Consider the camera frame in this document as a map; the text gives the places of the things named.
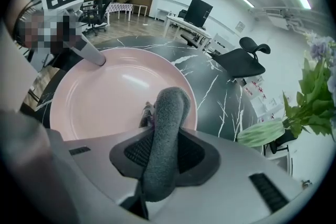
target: cable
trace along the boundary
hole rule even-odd
[[[32,6],[28,6],[30,3],[32,3],[34,0],[31,0],[27,3],[27,5],[21,10],[21,12],[19,13],[19,15],[17,16],[16,18],[16,21],[15,21],[15,25],[14,25],[14,30],[13,30],[13,33],[12,33],[12,38],[14,40],[17,40],[15,37],[16,37],[16,30],[17,30],[17,24],[18,24],[18,21],[20,20],[20,18],[24,15],[24,13],[30,8],[30,7],[33,7],[37,4],[33,4]]]
[[[31,7],[34,7],[34,6],[36,6],[36,5],[40,4],[40,3],[42,3],[41,0],[38,1],[38,2],[36,2],[35,4],[30,5],[29,7],[27,7],[26,10],[27,10],[27,9],[30,9]]]

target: white table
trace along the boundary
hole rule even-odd
[[[168,13],[168,16],[170,16],[171,14],[174,14],[172,11],[168,11],[168,10],[165,10],[165,9],[161,9],[161,8],[158,8],[157,10],[156,10],[156,13],[155,13],[155,18],[154,18],[154,20],[156,20],[156,18],[157,18],[157,15],[158,15],[158,13],[159,12],[167,12]]]
[[[132,4],[110,3],[106,8],[107,24],[110,25],[110,12],[118,12],[118,20],[120,18],[120,11],[124,10],[125,14],[128,12],[128,21],[131,19],[131,11],[133,10]]]
[[[198,47],[198,50],[203,50],[204,47],[209,43],[210,39],[212,38],[209,32],[207,32],[207,31],[205,31],[205,30],[203,30],[203,29],[201,29],[197,26],[194,26],[190,23],[185,22],[183,18],[174,17],[174,16],[167,16],[167,22],[166,22],[166,26],[164,28],[163,37],[166,37],[168,29],[169,29],[169,25],[170,25],[171,22],[177,24],[177,30],[176,30],[175,35],[174,35],[174,40],[176,39],[176,37],[178,36],[178,34],[180,32],[181,26],[183,28],[188,29],[191,32],[196,32],[200,36],[204,37],[203,44]]]
[[[136,5],[136,4],[133,4],[132,14],[134,13],[134,6],[139,7],[138,17],[140,17],[140,10],[141,10],[142,7],[145,8],[145,16],[146,16],[148,6],[146,6],[146,5]]]

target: black office chair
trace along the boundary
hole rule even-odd
[[[235,49],[226,54],[215,56],[213,59],[234,79],[253,77],[265,73],[266,69],[259,63],[256,52],[261,51],[270,54],[270,47],[267,44],[258,46],[249,37],[241,38],[239,44],[242,49]]]
[[[185,9],[183,9],[183,10],[181,10],[181,11],[179,12],[179,15],[178,15],[178,17],[180,17],[180,18],[183,18],[183,19],[184,19],[184,17],[185,17],[185,15],[186,15],[186,13],[187,13],[187,11],[186,11]]]
[[[281,146],[284,143],[287,143],[289,141],[295,140],[297,137],[294,137],[292,132],[290,130],[285,130],[285,133],[279,137],[278,139],[275,139],[274,141],[270,142],[268,145],[272,151],[273,154],[276,154],[277,151],[284,151],[288,149],[287,147],[278,149],[279,146]]]
[[[198,48],[197,43],[192,38],[188,37],[186,34],[181,34],[181,37],[188,42],[187,43],[188,46]]]
[[[105,25],[97,27],[95,27],[95,25],[101,25],[105,22],[105,12],[111,3],[111,0],[106,0],[106,4],[103,5],[102,1],[103,0],[99,1],[98,9],[83,10],[83,16],[80,20],[82,23],[87,23],[89,26],[92,24],[92,28],[88,29],[88,31],[92,30],[96,36],[98,35],[97,30],[103,29],[106,31]]]

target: chair headrest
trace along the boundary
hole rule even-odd
[[[250,54],[255,54],[257,51],[261,51],[265,54],[270,54],[271,49],[267,44],[260,44],[259,46],[250,37],[243,37],[239,41],[240,46],[249,52]]]
[[[249,53],[253,53],[258,45],[250,37],[243,37],[239,41],[240,46]]]

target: green plant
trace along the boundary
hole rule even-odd
[[[331,134],[330,119],[334,115],[334,101],[328,90],[327,81],[330,78],[330,70],[326,59],[318,61],[314,69],[310,69],[308,60],[304,59],[302,69],[302,80],[299,81],[301,92],[297,92],[297,106],[290,106],[283,94],[286,119],[283,126],[290,129],[294,137],[302,132],[308,131],[309,126],[316,134]]]

